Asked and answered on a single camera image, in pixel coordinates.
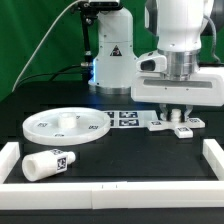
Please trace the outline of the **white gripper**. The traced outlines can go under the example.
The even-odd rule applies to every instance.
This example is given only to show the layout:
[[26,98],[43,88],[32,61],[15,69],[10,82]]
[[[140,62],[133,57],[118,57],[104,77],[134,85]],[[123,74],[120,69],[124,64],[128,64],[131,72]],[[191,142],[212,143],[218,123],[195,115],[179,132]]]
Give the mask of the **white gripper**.
[[131,97],[134,101],[160,103],[160,118],[167,121],[166,104],[186,105],[187,121],[193,105],[224,105],[224,67],[200,67],[187,80],[171,80],[165,76],[168,61],[157,51],[143,54],[136,62]]

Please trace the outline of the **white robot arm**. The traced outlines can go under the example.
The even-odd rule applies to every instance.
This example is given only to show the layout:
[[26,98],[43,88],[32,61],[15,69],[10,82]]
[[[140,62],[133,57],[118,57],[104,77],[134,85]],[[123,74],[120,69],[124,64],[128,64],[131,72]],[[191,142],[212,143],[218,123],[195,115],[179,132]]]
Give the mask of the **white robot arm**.
[[224,0],[147,0],[145,27],[158,37],[157,49],[136,57],[133,18],[119,0],[90,0],[97,9],[99,53],[93,61],[93,91],[129,93],[138,102],[224,105],[224,67],[200,66],[203,31],[215,26],[211,16],[224,11]]

